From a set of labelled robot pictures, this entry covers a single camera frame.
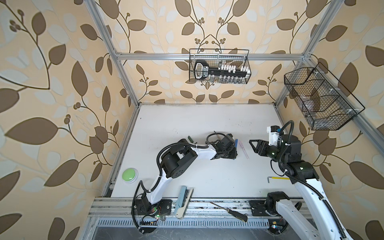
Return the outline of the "pink white pen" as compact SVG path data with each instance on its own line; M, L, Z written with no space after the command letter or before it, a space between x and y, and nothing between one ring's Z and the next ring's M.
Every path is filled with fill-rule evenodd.
M248 156L248 154L247 154L247 151L246 151L246 149L245 149L243 143L242 143L241 141L239 141L238 144L239 144L239 146L241 147L241 149L242 149L242 151L243 151L245 157L249 160L249 156Z

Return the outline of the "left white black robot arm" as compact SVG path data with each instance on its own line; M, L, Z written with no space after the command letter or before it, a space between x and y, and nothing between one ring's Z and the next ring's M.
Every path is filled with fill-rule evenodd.
M139 202L133 205L145 213L155 212L162 201L163 194L171 180L180 177L196 160L235 159L237 157L236 141L232 134L212 133L207 136L206 144L196 145L181 139L172 143L157 155L156 164L159 175L150 189L146 189L143 181L139 181L134 197L141 189L143 193Z

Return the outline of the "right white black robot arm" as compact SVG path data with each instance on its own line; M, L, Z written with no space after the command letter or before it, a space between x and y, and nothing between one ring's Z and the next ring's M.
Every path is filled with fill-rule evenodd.
M302 159L301 141L293 135L294 122L267 128L268 141L250 140L253 151L278 164L305 201L314 224L301 213L301 203L294 204L282 191L267 194L264 203L250 201L253 216L282 217L302 240L351 240L324 192L312 164Z

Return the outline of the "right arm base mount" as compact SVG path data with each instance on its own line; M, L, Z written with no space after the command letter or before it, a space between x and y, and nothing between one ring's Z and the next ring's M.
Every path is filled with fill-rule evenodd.
M281 215L278 214L276 209L276 203L280 200L290 200L290 198L284 192L271 192L267 194L264 201L251 200L249 201L252 216L254 217L280 217L280 220L274 222L269 220L268 231L272 235L281 235L288 227L288 222L283 220Z

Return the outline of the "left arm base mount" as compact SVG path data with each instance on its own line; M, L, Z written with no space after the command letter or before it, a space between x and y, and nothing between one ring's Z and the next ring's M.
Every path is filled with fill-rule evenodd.
M159 224L172 212L172 200L161 200L159 203L147 207L142 199L134 199L132 202L132 220L141 234L153 232Z

